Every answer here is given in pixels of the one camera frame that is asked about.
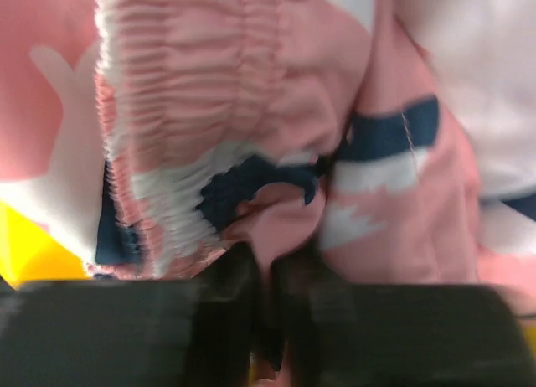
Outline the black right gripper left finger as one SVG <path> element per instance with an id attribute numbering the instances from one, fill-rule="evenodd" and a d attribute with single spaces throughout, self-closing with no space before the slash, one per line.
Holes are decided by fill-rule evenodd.
<path id="1" fill-rule="evenodd" d="M 41 281 L 1 296 L 4 386 L 245 386 L 258 270 L 245 244 L 178 281 Z"/>

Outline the pink shark-print shorts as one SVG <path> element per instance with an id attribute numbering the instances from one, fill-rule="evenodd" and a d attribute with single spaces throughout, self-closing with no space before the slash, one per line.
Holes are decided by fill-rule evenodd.
<path id="1" fill-rule="evenodd" d="M 271 267 L 474 285 L 535 315 L 535 0 L 1 0 L 1 199 L 85 281 Z"/>

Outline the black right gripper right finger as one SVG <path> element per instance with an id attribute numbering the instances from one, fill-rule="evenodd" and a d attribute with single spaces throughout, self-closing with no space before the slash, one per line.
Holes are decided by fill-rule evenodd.
<path id="1" fill-rule="evenodd" d="M 293 386 L 532 386 L 507 303 L 474 285 L 353 284 L 305 245 L 271 267 Z"/>

